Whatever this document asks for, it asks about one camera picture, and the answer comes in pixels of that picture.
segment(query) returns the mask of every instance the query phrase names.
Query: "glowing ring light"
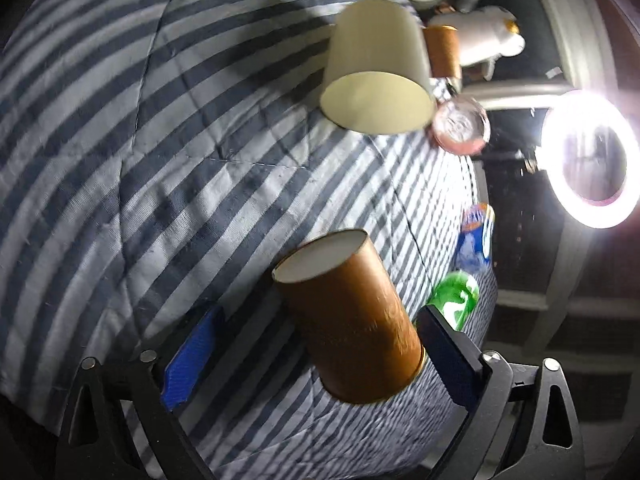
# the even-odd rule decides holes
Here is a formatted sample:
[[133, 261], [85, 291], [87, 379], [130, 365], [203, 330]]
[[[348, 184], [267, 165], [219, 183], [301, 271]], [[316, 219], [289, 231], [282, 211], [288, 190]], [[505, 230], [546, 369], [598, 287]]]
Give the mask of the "glowing ring light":
[[[598, 126], [608, 126], [616, 133], [626, 156], [625, 179], [620, 190], [600, 202], [578, 195], [562, 171], [564, 141], [568, 134], [577, 128], [588, 131]], [[628, 121], [604, 97], [575, 90], [558, 98], [546, 114], [540, 152], [540, 167], [546, 170], [554, 193], [578, 222], [593, 228], [613, 227], [624, 221], [636, 207], [640, 199], [640, 147]]]

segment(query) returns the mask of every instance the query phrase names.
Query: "metal screw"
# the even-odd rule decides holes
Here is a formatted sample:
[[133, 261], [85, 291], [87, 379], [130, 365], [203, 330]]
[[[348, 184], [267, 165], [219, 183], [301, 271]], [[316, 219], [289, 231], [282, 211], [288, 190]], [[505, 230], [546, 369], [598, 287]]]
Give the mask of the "metal screw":
[[84, 359], [82, 359], [82, 363], [80, 363], [80, 366], [83, 370], [90, 370], [95, 366], [95, 358], [85, 357]]
[[158, 354], [156, 354], [156, 352], [153, 350], [145, 350], [140, 354], [140, 360], [143, 363], [150, 363], [152, 361], [155, 361], [157, 357]]
[[488, 352], [482, 354], [482, 359], [484, 359], [488, 363], [499, 361], [500, 354], [498, 354], [498, 352], [494, 352], [493, 350], [489, 350]]
[[557, 372], [560, 369], [560, 363], [551, 357], [547, 357], [543, 363], [545, 364], [545, 368], [552, 372]]

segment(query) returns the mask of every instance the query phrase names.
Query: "brown cup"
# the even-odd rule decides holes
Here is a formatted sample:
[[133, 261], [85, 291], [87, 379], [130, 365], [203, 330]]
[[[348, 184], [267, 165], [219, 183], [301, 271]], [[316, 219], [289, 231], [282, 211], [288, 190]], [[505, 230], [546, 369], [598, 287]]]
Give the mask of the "brown cup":
[[450, 25], [433, 25], [422, 30], [427, 44], [432, 77], [462, 78], [458, 30]]
[[273, 279], [337, 399], [388, 399], [422, 369], [424, 348], [365, 231], [316, 238], [285, 257]]

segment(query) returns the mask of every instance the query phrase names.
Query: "striped tablecloth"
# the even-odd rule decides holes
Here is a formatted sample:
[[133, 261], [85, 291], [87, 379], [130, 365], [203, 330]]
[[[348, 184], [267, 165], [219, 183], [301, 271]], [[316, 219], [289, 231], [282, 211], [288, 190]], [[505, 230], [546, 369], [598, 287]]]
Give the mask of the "striped tablecloth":
[[[450, 412], [433, 367], [383, 404], [332, 399], [268, 272], [363, 227], [414, 316], [475, 198], [469, 161], [423, 133], [364, 137], [318, 111], [328, 24], [353, 1], [33, 4], [0, 61], [0, 391], [34, 420], [57, 431], [84, 356], [129, 358], [208, 302], [229, 343], [180, 421], [217, 476], [424, 457]], [[480, 281], [476, 342], [495, 301]]]

